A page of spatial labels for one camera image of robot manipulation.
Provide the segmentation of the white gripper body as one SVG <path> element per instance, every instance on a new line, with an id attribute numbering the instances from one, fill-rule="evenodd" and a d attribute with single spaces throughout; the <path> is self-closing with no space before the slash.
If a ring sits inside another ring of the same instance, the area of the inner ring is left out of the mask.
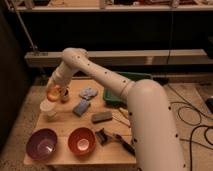
<path id="1" fill-rule="evenodd" d="M 59 84 L 56 84 L 52 77 L 49 78 L 48 83 L 46 85 L 47 93 L 59 93 L 60 95 L 64 95 L 66 89 L 66 86 L 60 86 Z"/>

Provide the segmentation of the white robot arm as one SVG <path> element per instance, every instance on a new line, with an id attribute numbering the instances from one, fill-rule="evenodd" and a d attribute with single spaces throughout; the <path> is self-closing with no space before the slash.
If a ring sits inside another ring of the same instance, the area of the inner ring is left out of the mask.
<path id="1" fill-rule="evenodd" d="M 175 118 L 164 88 L 152 79 L 134 82 L 88 59 L 81 48 L 66 48 L 47 85 L 46 97 L 62 97 L 72 76 L 82 71 L 126 103 L 141 171 L 187 171 Z"/>

